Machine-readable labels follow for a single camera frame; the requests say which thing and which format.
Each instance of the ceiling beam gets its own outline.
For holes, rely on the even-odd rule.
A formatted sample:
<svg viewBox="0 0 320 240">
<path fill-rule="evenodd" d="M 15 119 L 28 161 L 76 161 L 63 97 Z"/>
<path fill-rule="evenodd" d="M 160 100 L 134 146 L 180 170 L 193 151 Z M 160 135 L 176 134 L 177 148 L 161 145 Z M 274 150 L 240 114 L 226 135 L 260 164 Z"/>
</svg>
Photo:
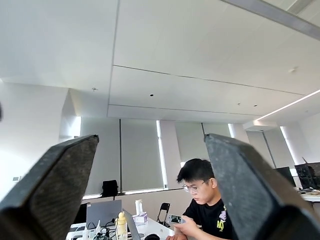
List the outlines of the ceiling beam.
<svg viewBox="0 0 320 240">
<path fill-rule="evenodd" d="M 221 0 L 320 41 L 320 27 L 262 0 Z"/>
</svg>

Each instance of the black hair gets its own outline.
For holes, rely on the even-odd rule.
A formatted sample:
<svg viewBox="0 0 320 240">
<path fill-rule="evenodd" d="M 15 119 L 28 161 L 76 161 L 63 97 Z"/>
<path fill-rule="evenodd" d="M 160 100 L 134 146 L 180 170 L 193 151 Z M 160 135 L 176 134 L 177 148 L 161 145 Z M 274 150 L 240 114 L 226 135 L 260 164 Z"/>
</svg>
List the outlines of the black hair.
<svg viewBox="0 0 320 240">
<path fill-rule="evenodd" d="M 192 182 L 196 180 L 207 181 L 214 177 L 214 171 L 212 170 L 211 163 L 209 161 L 194 158 L 184 164 L 176 180 L 178 183 L 181 183 L 182 181 Z"/>
</svg>

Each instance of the person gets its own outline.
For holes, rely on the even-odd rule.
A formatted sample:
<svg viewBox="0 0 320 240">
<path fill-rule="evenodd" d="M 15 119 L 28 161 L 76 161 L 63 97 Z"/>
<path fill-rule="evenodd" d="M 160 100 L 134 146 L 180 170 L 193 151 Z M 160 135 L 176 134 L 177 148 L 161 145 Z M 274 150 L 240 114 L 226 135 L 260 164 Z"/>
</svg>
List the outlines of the person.
<svg viewBox="0 0 320 240">
<path fill-rule="evenodd" d="M 186 222 L 175 224 L 174 236 L 166 240 L 188 240 L 187 236 L 197 240 L 238 240 L 209 161 L 199 158 L 187 161 L 177 181 L 184 182 L 183 188 L 193 199 L 182 216 Z"/>
</svg>

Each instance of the white desk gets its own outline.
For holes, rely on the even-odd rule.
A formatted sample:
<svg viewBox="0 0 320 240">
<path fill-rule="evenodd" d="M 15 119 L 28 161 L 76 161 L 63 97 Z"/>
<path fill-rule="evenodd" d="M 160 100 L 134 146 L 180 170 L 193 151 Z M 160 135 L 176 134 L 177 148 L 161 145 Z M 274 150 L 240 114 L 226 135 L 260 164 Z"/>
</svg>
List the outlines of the white desk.
<svg viewBox="0 0 320 240">
<path fill-rule="evenodd" d="M 301 194 L 301 197 L 309 202 L 320 203 L 320 195 Z"/>
<path fill-rule="evenodd" d="M 73 224 L 72 228 L 78 228 L 85 225 L 86 223 Z M 138 232 L 140 234 L 144 234 L 144 236 L 148 236 L 150 234 L 157 234 L 160 237 L 160 240 L 166 239 L 167 236 L 173 236 L 175 234 L 174 231 L 157 223 L 151 218 L 148 218 L 148 221 L 144 225 L 139 225 L 136 228 Z M 73 236 L 82 236 L 82 231 L 69 232 L 66 239 L 72 239 Z"/>
</svg>

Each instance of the yellow bottle cap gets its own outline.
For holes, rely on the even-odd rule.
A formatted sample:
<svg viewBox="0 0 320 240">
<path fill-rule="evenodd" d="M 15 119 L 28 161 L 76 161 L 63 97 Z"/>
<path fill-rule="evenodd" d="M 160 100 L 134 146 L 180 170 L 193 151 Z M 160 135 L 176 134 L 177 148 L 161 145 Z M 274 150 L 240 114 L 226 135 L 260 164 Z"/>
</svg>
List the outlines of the yellow bottle cap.
<svg viewBox="0 0 320 240">
<path fill-rule="evenodd" d="M 116 220 L 118 225 L 123 225 L 126 224 L 126 218 L 125 218 L 125 213 L 123 211 L 121 211 L 118 215 L 118 218 Z"/>
</svg>

